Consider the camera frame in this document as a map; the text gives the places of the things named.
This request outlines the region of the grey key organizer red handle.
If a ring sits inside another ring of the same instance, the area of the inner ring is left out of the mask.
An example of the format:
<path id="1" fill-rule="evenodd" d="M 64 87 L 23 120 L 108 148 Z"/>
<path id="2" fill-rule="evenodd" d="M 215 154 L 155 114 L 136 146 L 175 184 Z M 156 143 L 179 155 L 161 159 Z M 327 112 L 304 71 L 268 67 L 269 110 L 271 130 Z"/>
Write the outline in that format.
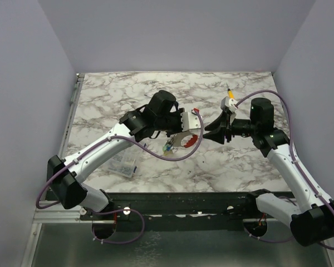
<path id="1" fill-rule="evenodd" d="M 197 140 L 198 135 L 190 132 L 182 132 L 174 135 L 171 141 L 173 147 L 190 148 L 197 142 Z"/>

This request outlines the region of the yellow key tag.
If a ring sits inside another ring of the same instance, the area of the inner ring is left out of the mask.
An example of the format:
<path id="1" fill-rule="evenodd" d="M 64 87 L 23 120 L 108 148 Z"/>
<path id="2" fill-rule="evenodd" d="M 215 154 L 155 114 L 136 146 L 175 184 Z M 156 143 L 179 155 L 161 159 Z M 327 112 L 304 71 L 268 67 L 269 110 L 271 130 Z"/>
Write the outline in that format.
<path id="1" fill-rule="evenodd" d="M 168 155 L 172 155 L 173 154 L 173 151 L 172 150 L 166 150 L 164 151 L 163 155 L 164 156 L 168 156 Z"/>

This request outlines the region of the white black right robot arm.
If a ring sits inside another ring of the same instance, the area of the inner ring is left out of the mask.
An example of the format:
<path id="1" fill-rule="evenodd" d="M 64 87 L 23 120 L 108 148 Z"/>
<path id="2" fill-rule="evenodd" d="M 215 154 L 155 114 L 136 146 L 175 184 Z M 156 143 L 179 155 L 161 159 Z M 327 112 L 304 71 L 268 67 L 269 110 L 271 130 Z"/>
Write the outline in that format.
<path id="1" fill-rule="evenodd" d="M 244 204 L 250 217 L 268 214 L 289 227 L 302 246 L 334 237 L 334 200 L 321 189 L 294 153 L 290 139 L 274 125 L 274 106 L 267 98 L 251 101 L 248 119 L 237 119 L 238 102 L 225 97 L 219 117 L 205 127 L 204 139 L 219 144 L 232 137 L 250 137 L 253 145 L 278 170 L 297 203 L 286 202 L 266 189 L 248 194 Z"/>

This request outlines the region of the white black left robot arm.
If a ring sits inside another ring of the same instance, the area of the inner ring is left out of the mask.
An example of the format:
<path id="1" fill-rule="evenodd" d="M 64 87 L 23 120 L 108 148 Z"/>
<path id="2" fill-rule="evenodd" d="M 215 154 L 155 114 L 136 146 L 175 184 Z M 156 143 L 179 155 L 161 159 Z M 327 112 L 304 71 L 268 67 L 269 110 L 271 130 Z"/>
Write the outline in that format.
<path id="1" fill-rule="evenodd" d="M 87 177 L 107 160 L 134 143 L 165 131 L 180 133 L 182 114 L 175 96 L 165 90 L 155 93 L 149 103 L 128 111 L 118 123 L 83 150 L 62 159 L 52 156 L 47 164 L 47 181 L 58 202 L 66 209 L 83 205 L 97 218 L 107 219 L 112 212 L 109 198 L 102 190 L 83 185 Z"/>

